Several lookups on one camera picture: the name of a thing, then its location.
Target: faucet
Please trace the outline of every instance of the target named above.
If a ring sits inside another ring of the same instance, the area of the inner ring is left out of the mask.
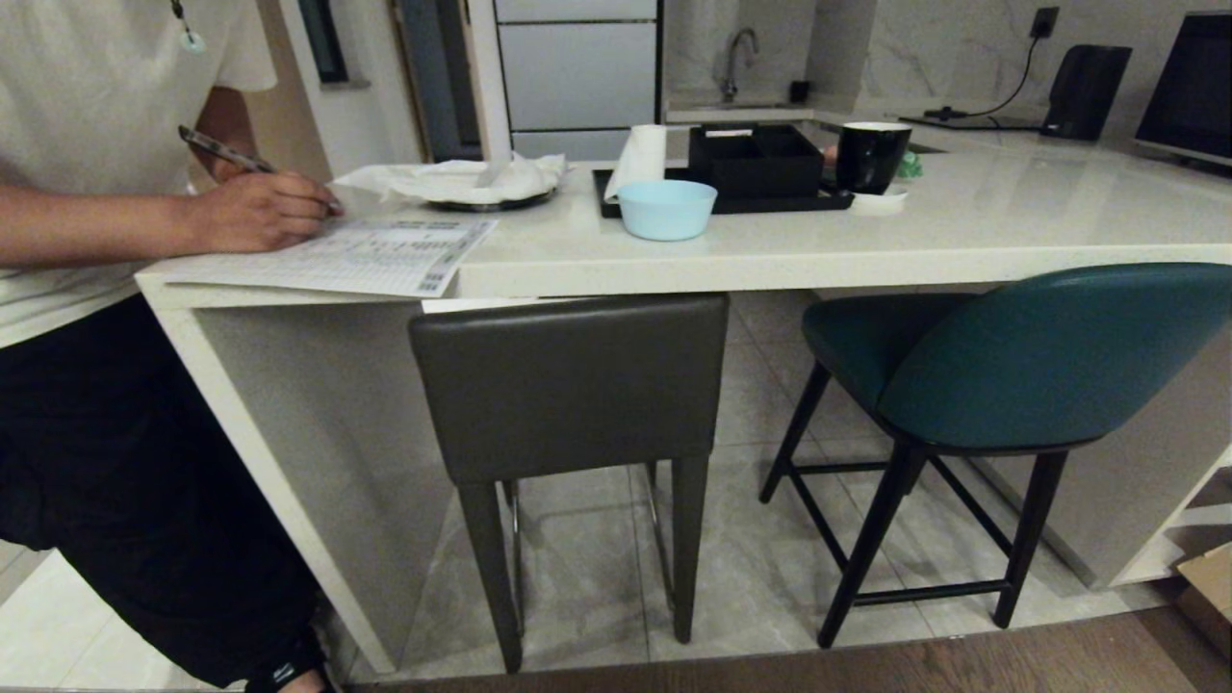
[[[723,76],[723,81],[719,84],[718,89],[723,92],[723,102],[731,104],[736,101],[736,92],[739,91],[736,86],[736,52],[740,48],[740,39],[749,37],[749,54],[744,59],[744,67],[753,67],[753,55],[758,54],[758,32],[749,27],[744,27],[736,32],[732,37],[732,42],[727,46],[727,73]]]

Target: wooden floor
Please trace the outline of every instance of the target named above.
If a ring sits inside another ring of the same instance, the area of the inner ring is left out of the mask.
[[[363,686],[352,693],[1228,693],[1228,661],[1172,608],[949,640]]]

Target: monitor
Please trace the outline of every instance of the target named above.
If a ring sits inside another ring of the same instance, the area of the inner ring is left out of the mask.
[[[1135,142],[1232,165],[1232,12],[1185,15]]]

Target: cabinet door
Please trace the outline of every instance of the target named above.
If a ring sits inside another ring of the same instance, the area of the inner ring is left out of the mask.
[[[527,159],[564,154],[570,162],[615,162],[620,159],[627,129],[584,129],[582,132],[515,132],[514,152]]]
[[[498,22],[653,20],[655,0],[496,0]]]
[[[510,129],[654,122],[653,23],[500,27]]]

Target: cardboard box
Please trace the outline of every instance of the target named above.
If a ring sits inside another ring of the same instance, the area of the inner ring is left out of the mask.
[[[1232,660],[1232,544],[1177,566],[1190,587],[1177,607]]]

